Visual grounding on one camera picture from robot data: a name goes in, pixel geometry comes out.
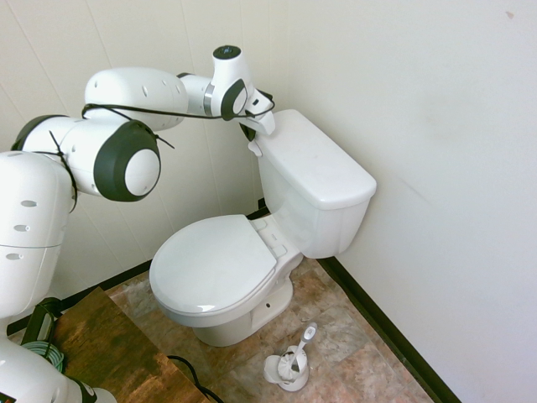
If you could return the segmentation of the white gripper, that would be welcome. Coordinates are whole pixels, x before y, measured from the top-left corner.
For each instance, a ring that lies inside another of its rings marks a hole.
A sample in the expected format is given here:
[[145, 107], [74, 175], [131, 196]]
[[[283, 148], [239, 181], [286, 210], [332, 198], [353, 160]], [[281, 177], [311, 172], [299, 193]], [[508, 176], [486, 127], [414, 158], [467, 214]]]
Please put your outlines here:
[[256, 133], [270, 135], [275, 130], [275, 121], [272, 110], [275, 107], [273, 97], [258, 89], [248, 98], [244, 114], [244, 123], [240, 123], [240, 129], [246, 139], [251, 142]]

